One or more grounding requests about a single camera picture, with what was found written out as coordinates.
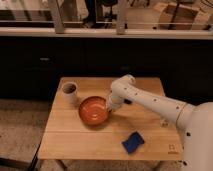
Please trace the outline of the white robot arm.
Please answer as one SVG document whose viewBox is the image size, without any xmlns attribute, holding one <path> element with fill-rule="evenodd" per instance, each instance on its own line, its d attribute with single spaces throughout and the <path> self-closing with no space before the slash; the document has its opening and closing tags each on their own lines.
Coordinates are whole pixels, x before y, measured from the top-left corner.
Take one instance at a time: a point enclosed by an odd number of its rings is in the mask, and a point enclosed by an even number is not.
<svg viewBox="0 0 213 171">
<path fill-rule="evenodd" d="M 138 89 L 135 82 L 132 75 L 114 80 L 107 110 L 117 110 L 127 99 L 160 114 L 185 132 L 181 171 L 213 171 L 213 102 L 192 105 Z"/>
</svg>

